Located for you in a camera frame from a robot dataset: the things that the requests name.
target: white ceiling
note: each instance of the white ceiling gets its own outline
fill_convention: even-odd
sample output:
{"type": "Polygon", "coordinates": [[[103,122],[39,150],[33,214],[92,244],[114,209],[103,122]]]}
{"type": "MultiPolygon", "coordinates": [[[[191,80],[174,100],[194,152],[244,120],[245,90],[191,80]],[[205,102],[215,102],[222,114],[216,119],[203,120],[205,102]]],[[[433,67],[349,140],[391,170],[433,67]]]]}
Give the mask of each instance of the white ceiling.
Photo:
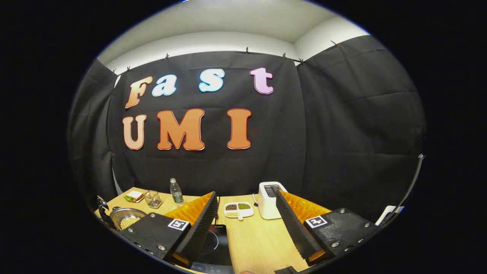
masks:
{"type": "Polygon", "coordinates": [[[304,0],[190,0],[163,10],[121,35],[98,58],[108,63],[147,43],[176,35],[232,31],[294,43],[336,14],[304,0]]]}

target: orange letter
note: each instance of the orange letter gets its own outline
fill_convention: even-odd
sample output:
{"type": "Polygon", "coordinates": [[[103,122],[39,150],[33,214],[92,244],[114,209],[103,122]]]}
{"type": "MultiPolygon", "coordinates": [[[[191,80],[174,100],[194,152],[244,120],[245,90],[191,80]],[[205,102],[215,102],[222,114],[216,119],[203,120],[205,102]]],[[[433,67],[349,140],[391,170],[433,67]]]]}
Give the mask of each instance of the orange letter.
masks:
{"type": "Polygon", "coordinates": [[[132,139],[132,117],[123,118],[123,138],[125,140],[125,145],[133,150],[138,150],[144,145],[144,121],[147,116],[144,114],[137,115],[135,121],[137,121],[137,141],[132,139]]]}
{"type": "Polygon", "coordinates": [[[130,85],[132,89],[130,89],[129,101],[127,102],[127,104],[125,104],[125,108],[130,108],[138,104],[140,100],[139,98],[137,98],[137,95],[144,95],[144,92],[146,91],[146,86],[150,83],[152,83],[152,76],[144,78],[130,85]]]}
{"type": "Polygon", "coordinates": [[[247,140],[247,118],[252,113],[247,109],[236,108],[227,111],[226,114],[232,119],[232,136],[226,146],[231,149],[249,148],[250,141],[247,140]]]}
{"type": "Polygon", "coordinates": [[[186,150],[202,150],[205,148],[205,144],[201,142],[200,124],[201,117],[205,115],[202,109],[190,109],[186,112],[181,121],[181,125],[176,121],[176,117],[170,110],[164,110],[157,114],[157,117],[161,121],[161,139],[157,144],[157,148],[161,150],[171,149],[171,143],[169,143],[168,135],[171,137],[171,141],[179,149],[183,137],[186,135],[186,140],[183,144],[186,150]]]}

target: white wall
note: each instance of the white wall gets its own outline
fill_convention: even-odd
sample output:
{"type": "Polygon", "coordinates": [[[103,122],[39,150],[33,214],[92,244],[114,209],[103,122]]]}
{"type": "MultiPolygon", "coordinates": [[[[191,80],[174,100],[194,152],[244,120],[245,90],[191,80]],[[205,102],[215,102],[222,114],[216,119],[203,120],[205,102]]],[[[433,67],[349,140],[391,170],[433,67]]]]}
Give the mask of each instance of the white wall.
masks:
{"type": "Polygon", "coordinates": [[[294,47],[301,59],[309,59],[313,55],[348,39],[368,35],[365,30],[341,16],[335,16],[317,25],[301,36],[294,47]]]}
{"type": "Polygon", "coordinates": [[[282,40],[248,33],[239,32],[198,32],[177,35],[161,40],[157,40],[138,48],[135,48],[118,58],[112,60],[106,66],[116,74],[121,74],[127,67],[149,63],[163,59],[166,53],[169,58],[177,55],[207,52],[207,51],[245,51],[248,47],[249,52],[267,53],[298,59],[298,54],[294,45],[282,40]]]}

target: white toaster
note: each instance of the white toaster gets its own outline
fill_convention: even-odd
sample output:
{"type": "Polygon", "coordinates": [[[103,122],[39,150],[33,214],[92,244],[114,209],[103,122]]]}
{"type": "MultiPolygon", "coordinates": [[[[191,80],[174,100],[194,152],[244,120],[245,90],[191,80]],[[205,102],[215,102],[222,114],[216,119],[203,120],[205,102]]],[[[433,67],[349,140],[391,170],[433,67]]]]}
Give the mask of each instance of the white toaster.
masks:
{"type": "Polygon", "coordinates": [[[259,212],[266,220],[279,219],[281,215],[276,207],[276,196],[273,190],[287,190],[279,182],[263,182],[259,184],[259,212]]]}

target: black curtain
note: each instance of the black curtain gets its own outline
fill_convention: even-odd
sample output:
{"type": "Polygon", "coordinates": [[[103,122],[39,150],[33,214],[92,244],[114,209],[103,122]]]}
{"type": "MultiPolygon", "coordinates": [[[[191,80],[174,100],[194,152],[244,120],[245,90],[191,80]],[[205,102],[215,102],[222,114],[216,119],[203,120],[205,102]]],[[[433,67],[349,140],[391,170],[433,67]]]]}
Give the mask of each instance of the black curtain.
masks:
{"type": "MultiPolygon", "coordinates": [[[[233,196],[256,193],[264,181],[278,181],[288,191],[301,193],[305,157],[304,105],[300,81],[291,59],[267,54],[239,52],[204,52],[170,57],[147,63],[121,74],[107,120],[112,148],[113,171],[120,188],[132,186],[169,191],[169,179],[176,178],[183,194],[200,196],[211,191],[233,196]],[[250,71],[265,68],[272,73],[267,85],[271,94],[261,94],[254,87],[250,71]],[[223,86],[216,92],[201,92],[200,74],[206,69],[223,69],[223,86]],[[165,75],[177,76],[176,91],[169,96],[153,96],[156,81],[165,75]],[[125,108],[130,85],[152,76],[139,103],[125,108]],[[203,109],[200,151],[159,150],[160,121],[157,113],[171,110],[178,123],[186,111],[203,109]],[[247,138],[251,146],[243,150],[227,147],[231,137],[234,108],[252,112],[248,118],[247,138]],[[144,144],[129,149],[123,138],[124,117],[145,114],[144,144]]],[[[137,139],[137,123],[132,122],[132,139],[137,139]]]]}
{"type": "Polygon", "coordinates": [[[68,121],[68,151],[81,195],[94,210],[96,195],[117,196],[107,139],[107,113],[117,75],[95,60],[76,92],[68,121]]]}
{"type": "Polygon", "coordinates": [[[302,197],[377,220],[414,172],[426,123],[405,69],[372,36],[298,66],[306,115],[302,197]]]}

